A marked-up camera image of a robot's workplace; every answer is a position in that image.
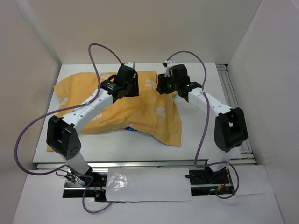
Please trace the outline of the orange pillowcase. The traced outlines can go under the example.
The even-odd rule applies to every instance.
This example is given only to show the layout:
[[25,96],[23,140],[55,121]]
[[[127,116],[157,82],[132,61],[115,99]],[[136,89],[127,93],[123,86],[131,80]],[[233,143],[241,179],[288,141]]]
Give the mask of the orange pillowcase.
[[[175,93],[160,95],[156,92],[157,73],[138,73],[138,97],[123,97],[100,112],[82,130],[94,134],[108,130],[132,128],[155,137],[169,146],[180,146],[182,123],[173,97]],[[81,72],[70,75],[54,86],[59,108],[83,103],[96,90],[95,73]]]

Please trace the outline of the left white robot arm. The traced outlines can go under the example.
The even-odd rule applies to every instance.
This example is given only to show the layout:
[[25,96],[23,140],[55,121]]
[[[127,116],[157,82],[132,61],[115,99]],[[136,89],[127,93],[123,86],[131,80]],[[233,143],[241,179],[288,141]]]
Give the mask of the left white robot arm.
[[95,91],[84,106],[62,117],[52,116],[48,121],[46,143],[77,172],[75,180],[81,186],[92,182],[92,169],[84,160],[79,134],[83,128],[104,109],[123,97],[139,95],[138,74],[134,62],[122,65],[113,80],[105,80],[100,91]]

